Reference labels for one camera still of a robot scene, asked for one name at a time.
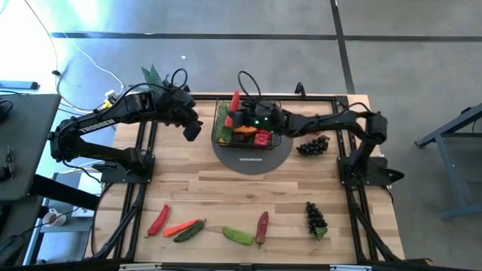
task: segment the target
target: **wooden tabletop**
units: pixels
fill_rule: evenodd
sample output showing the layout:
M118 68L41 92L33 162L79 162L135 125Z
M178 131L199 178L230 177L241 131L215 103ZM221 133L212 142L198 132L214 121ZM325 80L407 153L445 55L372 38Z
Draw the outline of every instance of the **wooden tabletop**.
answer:
M354 102L369 106L365 95L349 96L349 103ZM332 113L329 102L283 102L282 107L306 115ZM182 129L158 126L154 144L156 165L142 212L136 261L355 263L346 194L337 174L339 153L335 132L322 133L331 138L328 151L322 156L300 157L297 154L294 148L313 137L307 135L294 139L291 155L278 169L263 175L241 175L223 166L213 152L211 130L215 101L198 101L195 109L204 124L194 142L184 139ZM357 105L352 110L363 109ZM133 147L138 126L119 125L114 146ZM373 155L379 154L377 148ZM125 184L113 185L100 204L95 229L97 250L119 223L125 190ZM374 228L394 254L403 258L388 193L380 187L366 187L366 191ZM306 201L316 203L328 223L328 233L321 241L308 232L304 213ZM171 207L164 228L205 218L205 229L183 243L174 243L173 238L165 238L161 232L148 239L142 238L164 204ZM264 211L270 213L270 224L261 249L256 245L245 247L223 237L223 226L255 236L258 219ZM130 232L131 227L127 229L123 254ZM361 230L361 238L368 257L364 230Z

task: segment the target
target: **black circular platform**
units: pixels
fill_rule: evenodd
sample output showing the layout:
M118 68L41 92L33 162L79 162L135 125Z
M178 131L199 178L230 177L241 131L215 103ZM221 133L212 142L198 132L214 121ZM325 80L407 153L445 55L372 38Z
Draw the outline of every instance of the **black circular platform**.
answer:
M212 143L218 159L227 168L247 175L259 175L273 171L288 158L293 139L282 137L281 144L273 150L221 147Z

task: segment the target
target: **concrete floor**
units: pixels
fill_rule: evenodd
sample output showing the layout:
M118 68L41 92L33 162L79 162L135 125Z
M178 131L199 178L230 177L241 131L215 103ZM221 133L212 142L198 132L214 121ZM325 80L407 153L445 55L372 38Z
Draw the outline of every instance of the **concrete floor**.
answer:
M29 2L51 32L336 34L329 0ZM345 35L482 35L478 0L337 2ZM1 45L0 75L39 81L39 92L52 93L53 51L22 1L11 1L0 16L0 33L9 40ZM240 69L251 72L265 93L290 93L298 81L309 93L347 91L337 41L56 38L54 42L59 70L68 66L61 91L84 108L96 107L103 93L119 90L119 84L97 70L72 42L126 84L142 81L140 67L155 64L161 74L185 67L193 91L230 91L237 87ZM346 50L355 92L368 94L371 107L389 120L389 138L382 146L389 166L405 172L405 179L393 186L405 256L480 269L482 215L445 222L438 218L440 211L455 206L448 178L435 146L418 150L413 141L480 103L482 43L347 41ZM66 117L60 112L56 122ZM475 129L482 131L482 122ZM104 130L88 140L111 144L114 131ZM49 175L60 170L45 154L39 172ZM52 237L51 242L58 240ZM57 257L51 249L41 253L47 260L71 260Z

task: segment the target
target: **bunch of grapes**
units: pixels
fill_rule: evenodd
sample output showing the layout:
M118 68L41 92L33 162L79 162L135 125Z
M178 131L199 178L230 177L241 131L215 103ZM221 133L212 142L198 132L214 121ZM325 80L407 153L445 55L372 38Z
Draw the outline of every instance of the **bunch of grapes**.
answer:
M315 203L307 202L308 224L310 233L316 234L316 228L326 228L328 223L323 219L322 213L316 208Z
M296 150L303 156L320 155L328 149L328 141L330 141L330 138L322 135L311 142L300 145Z

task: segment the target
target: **wire basket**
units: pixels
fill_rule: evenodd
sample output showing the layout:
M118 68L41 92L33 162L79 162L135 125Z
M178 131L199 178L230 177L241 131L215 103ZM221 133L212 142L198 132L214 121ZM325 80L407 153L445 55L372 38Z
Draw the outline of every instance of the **wire basket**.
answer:
M220 100L216 99L216 106L215 106L215 112L214 112L214 121L212 123L212 133L211 133L211 140L218 144L220 147L225 147L225 148L254 148L254 149L263 149L263 150L273 150L275 147L278 147L281 144L281 136L276 134L276 133L271 133L271 137L268 139L268 144L266 145L255 145L251 143L237 143L237 142L223 142L219 141L216 137L218 134L218 129L224 129L224 121L223 125L219 125L218 127L218 120L219 120L219 105L221 103L226 104L228 108L231 106L231 102L227 100Z

